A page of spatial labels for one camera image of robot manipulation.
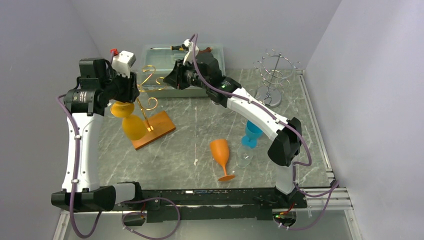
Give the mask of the yellow frosted wine glass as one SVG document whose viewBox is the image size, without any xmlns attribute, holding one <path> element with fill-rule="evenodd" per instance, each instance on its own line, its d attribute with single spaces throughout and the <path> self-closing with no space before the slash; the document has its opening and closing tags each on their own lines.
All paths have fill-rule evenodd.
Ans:
<svg viewBox="0 0 424 240">
<path fill-rule="evenodd" d="M 116 101 L 112 104 L 110 112 L 113 116 L 122 119 L 122 130 L 131 141 L 141 139 L 148 132 L 143 120 L 133 114 L 134 103 Z"/>
</svg>

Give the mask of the gold wire wine glass rack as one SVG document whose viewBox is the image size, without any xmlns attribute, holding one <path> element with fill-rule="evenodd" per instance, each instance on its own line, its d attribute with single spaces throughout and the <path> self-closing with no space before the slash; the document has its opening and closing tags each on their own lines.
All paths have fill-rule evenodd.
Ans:
<svg viewBox="0 0 424 240">
<path fill-rule="evenodd" d="M 167 84 L 160 83 L 160 80 L 163 80 L 164 77 L 158 77 L 155 79 L 155 83 L 157 85 L 160 85 L 161 87 L 156 89 L 144 88 L 144 84 L 152 78 L 156 71 L 157 70 L 153 65 L 145 65 L 142 67 L 141 72 L 148 73 L 148 76 L 141 83 L 136 84 L 140 94 L 150 92 L 162 92 L 163 90 L 169 87 Z M 146 134 L 142 138 L 131 141 L 136 151 L 158 140 L 159 138 L 173 132 L 176 129 L 176 126 L 164 110 L 150 117 L 147 116 L 148 111 L 152 111 L 158 107 L 159 102 L 156 97 L 149 97 L 147 100 L 148 105 L 151 105 L 151 101 L 155 101 L 155 105 L 153 107 L 144 107 L 141 104 L 140 99 L 138 97 L 136 98 L 136 103 L 144 118 L 143 123 L 147 129 Z"/>
</svg>

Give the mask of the orange plastic wine glass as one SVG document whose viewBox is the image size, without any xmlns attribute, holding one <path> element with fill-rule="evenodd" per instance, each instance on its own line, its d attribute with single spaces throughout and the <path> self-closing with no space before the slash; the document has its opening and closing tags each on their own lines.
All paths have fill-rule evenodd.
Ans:
<svg viewBox="0 0 424 240">
<path fill-rule="evenodd" d="M 235 175 L 227 174 L 226 166 L 230 157 L 230 149 L 229 149 L 228 141 L 223 138 L 216 139 L 210 142 L 209 147 L 210 147 L 210 151 L 211 151 L 213 159 L 215 160 L 215 162 L 217 162 L 221 166 L 224 173 L 224 176 L 220 177 L 218 181 L 226 182 L 235 178 Z"/>
</svg>

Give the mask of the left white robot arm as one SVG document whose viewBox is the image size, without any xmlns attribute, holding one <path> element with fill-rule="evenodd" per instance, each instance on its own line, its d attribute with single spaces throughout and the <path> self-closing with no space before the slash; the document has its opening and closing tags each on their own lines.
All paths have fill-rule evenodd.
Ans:
<svg viewBox="0 0 424 240">
<path fill-rule="evenodd" d="M 69 212 L 111 211 L 124 203 L 137 210 L 144 203 L 136 181 L 100 186 L 98 142 L 105 110 L 111 100 L 132 104 L 139 96 L 137 76 L 131 68 L 136 58 L 129 53 L 112 60 L 83 58 L 76 87 L 60 100 L 67 115 L 68 160 L 61 190 L 51 195 L 51 204 Z"/>
</svg>

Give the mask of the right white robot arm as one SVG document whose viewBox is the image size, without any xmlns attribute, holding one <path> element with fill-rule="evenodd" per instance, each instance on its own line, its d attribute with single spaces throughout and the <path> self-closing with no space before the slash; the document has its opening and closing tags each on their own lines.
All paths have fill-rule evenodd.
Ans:
<svg viewBox="0 0 424 240">
<path fill-rule="evenodd" d="M 276 203 L 287 208 L 295 201 L 294 160 L 304 144 L 302 124 L 297 118 L 287 119 L 260 103 L 239 82 L 225 76 L 210 53 L 201 54 L 192 63 L 176 60 L 163 81 L 177 90 L 202 88 L 214 103 L 257 126 L 272 141 L 267 155 L 277 165 Z"/>
</svg>

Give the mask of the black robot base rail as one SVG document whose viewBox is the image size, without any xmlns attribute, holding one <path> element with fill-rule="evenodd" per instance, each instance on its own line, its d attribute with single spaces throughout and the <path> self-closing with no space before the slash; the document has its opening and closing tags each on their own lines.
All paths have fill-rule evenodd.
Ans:
<svg viewBox="0 0 424 240">
<path fill-rule="evenodd" d="M 114 211 L 143 211 L 147 223 L 176 220 L 256 219 L 271 221 L 278 211 L 307 208 L 306 197 L 295 191 L 284 196 L 274 187 L 227 189 L 143 190 L 146 203 L 118 203 Z"/>
</svg>

